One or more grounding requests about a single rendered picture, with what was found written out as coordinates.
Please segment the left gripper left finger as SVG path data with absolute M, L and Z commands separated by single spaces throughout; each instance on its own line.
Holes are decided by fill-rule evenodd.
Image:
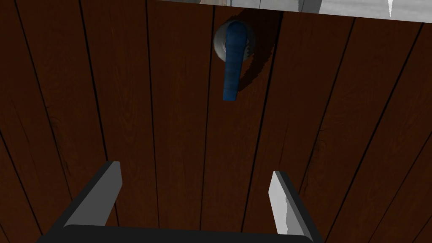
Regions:
M 105 226 L 122 187 L 119 161 L 106 162 L 73 199 L 52 228 Z

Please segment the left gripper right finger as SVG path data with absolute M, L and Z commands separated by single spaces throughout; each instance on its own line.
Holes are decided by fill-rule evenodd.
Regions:
M 273 171 L 268 195 L 279 235 L 320 236 L 288 175 Z

